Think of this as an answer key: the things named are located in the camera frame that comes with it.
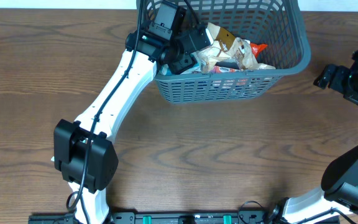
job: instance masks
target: white wall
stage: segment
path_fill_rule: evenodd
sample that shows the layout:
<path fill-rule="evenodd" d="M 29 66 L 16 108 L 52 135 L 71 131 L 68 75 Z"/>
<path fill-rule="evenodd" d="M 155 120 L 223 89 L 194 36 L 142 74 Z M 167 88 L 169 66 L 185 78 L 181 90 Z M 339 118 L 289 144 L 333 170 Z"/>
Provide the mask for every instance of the white wall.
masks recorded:
<path fill-rule="evenodd" d="M 302 11 L 358 12 L 358 0 L 298 0 Z M 135 9 L 135 0 L 0 0 L 0 8 Z"/>

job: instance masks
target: green clip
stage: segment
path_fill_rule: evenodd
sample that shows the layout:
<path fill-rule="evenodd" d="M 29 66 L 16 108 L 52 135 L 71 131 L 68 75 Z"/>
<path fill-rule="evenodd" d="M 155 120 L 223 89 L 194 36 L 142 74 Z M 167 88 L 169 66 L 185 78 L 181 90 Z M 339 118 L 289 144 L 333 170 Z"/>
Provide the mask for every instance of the green clip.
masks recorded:
<path fill-rule="evenodd" d="M 143 217 L 143 224 L 152 224 L 152 217 Z"/>
<path fill-rule="evenodd" d="M 223 224 L 231 224 L 231 215 L 223 216 Z"/>

